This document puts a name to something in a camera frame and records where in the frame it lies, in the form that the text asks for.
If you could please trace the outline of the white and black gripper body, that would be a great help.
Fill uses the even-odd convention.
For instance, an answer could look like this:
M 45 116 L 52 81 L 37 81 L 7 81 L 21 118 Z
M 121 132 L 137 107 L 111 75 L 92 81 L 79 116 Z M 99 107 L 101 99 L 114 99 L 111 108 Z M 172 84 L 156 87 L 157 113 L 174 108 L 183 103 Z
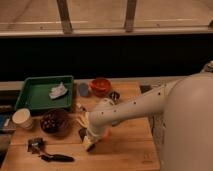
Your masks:
M 81 138 L 84 149 L 87 152 L 91 151 L 95 147 L 98 138 L 94 136 L 91 132 L 89 132 L 86 128 L 81 128 L 78 133 Z

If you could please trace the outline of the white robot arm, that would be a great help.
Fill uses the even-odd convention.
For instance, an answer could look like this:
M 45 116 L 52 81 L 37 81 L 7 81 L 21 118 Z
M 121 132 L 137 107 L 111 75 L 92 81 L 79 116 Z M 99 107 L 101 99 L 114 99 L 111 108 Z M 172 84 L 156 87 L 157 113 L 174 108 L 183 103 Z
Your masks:
M 213 73 L 165 83 L 114 105 L 105 98 L 86 115 L 85 149 L 110 124 L 142 117 L 161 119 L 160 171 L 213 171 Z

